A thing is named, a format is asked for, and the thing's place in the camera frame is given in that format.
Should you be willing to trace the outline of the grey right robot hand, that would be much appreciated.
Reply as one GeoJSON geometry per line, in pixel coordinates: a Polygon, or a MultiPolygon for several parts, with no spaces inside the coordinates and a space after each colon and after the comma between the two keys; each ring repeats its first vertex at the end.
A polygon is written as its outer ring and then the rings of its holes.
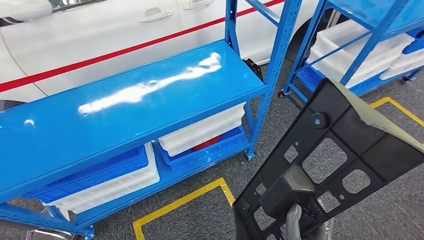
{"type": "Polygon", "coordinates": [[[285,222],[285,240],[331,240],[333,237],[334,220],[330,219],[318,226],[310,233],[301,235],[300,219],[302,216],[302,208],[297,203],[286,214],[285,222]]]}

